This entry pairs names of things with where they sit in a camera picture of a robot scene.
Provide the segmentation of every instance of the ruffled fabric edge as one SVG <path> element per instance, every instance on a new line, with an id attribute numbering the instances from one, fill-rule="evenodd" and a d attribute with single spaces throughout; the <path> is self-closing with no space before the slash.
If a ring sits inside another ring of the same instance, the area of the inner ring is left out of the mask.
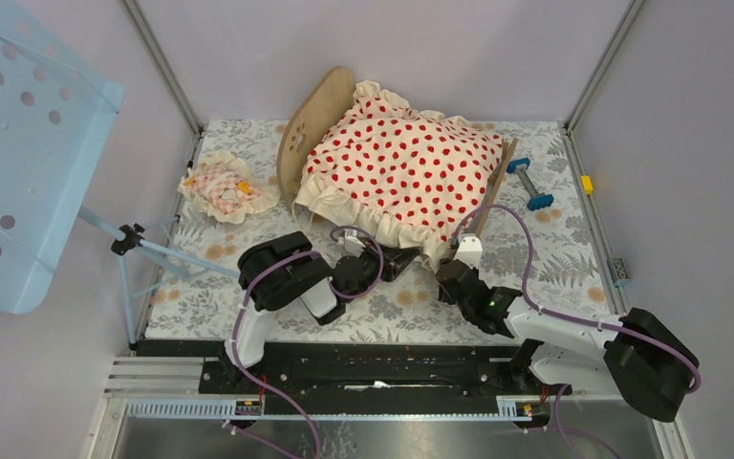
<path id="1" fill-rule="evenodd" d="M 221 212 L 204 196 L 196 192 L 191 186 L 186 185 L 186 183 L 192 179 L 196 173 L 216 164 L 226 165 L 232 172 L 249 182 L 252 187 L 258 188 L 263 194 L 257 198 L 245 201 L 237 210 L 230 214 Z M 198 163 L 195 164 L 195 168 L 188 168 L 187 176 L 182 177 L 182 180 L 179 182 L 179 192 L 190 204 L 201 212 L 215 218 L 215 220 L 218 220 L 219 222 L 233 223 L 236 225 L 243 223 L 246 219 L 246 214 L 265 212 L 266 210 L 276 206 L 280 199 L 277 193 L 274 193 L 270 187 L 265 186 L 260 179 L 251 172 L 251 169 L 248 168 L 246 162 L 236 157 L 228 150 L 219 150 L 214 153 L 204 155 L 198 160 Z"/>
<path id="2" fill-rule="evenodd" d="M 356 85 L 354 98 L 382 98 L 394 106 L 409 108 L 409 102 L 401 96 L 381 89 L 374 81 L 361 81 Z M 450 120 L 461 126 L 470 127 L 468 121 L 460 116 L 446 118 L 442 112 L 435 110 L 420 111 L 429 120 Z M 437 260 L 449 251 L 448 244 L 443 242 L 439 232 L 424 227 L 416 227 L 403 223 L 394 216 L 368 208 L 353 199 L 348 193 L 325 183 L 316 174 L 306 176 L 299 188 L 296 204 L 305 206 L 336 225 L 355 225 L 370 231 L 376 240 L 390 247 L 420 247 L 425 257 L 424 266 L 436 271 Z"/>

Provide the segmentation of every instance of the gray floor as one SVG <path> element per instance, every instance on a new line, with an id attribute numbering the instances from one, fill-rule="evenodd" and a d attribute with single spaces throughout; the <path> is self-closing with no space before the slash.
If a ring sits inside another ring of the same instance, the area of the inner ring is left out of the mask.
<path id="1" fill-rule="evenodd" d="M 623 403 L 562 403 L 564 426 L 583 429 L 612 445 L 623 459 L 659 458 L 651 423 Z M 321 422 L 323 458 L 505 459 L 572 458 L 558 433 L 519 433 L 512 423 Z M 313 437 L 303 422 L 260 422 L 250 431 L 288 451 L 313 457 Z M 282 458 L 216 421 L 129 419 L 118 458 Z M 575 440 L 586 459 L 610 458 L 603 448 Z"/>

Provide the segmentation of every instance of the yellow object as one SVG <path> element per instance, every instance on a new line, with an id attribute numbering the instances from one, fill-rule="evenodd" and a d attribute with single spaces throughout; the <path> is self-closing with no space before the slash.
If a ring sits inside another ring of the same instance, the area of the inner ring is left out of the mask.
<path id="1" fill-rule="evenodd" d="M 587 193 L 588 195 L 593 194 L 593 179 L 591 179 L 589 175 L 581 176 L 581 184 L 584 186 L 585 193 Z"/>
<path id="2" fill-rule="evenodd" d="M 238 184 L 238 189 L 243 191 L 246 194 L 251 194 L 251 186 L 248 184 L 248 182 L 241 182 Z"/>

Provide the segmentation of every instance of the small pillow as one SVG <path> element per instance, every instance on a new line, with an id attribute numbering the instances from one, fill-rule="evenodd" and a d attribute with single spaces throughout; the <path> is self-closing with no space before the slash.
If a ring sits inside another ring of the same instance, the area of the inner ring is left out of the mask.
<path id="1" fill-rule="evenodd" d="M 246 163 L 229 151 L 204 155 L 179 184 L 179 192 L 219 222 L 242 223 L 247 213 L 276 206 L 278 196 L 263 186 Z"/>

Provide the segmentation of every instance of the dumbbell handle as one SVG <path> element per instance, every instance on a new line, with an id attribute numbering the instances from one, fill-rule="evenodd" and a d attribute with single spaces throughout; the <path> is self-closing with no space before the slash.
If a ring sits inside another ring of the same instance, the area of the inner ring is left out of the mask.
<path id="1" fill-rule="evenodd" d="M 519 180 L 522 181 L 522 185 L 525 186 L 525 189 L 528 191 L 528 194 L 530 195 L 530 198 L 535 198 L 537 196 L 541 196 L 542 193 L 540 193 L 536 186 L 533 184 L 533 182 L 530 181 L 530 177 L 528 177 L 528 172 L 526 171 L 526 168 L 523 166 L 516 167 L 516 175 L 519 176 Z"/>

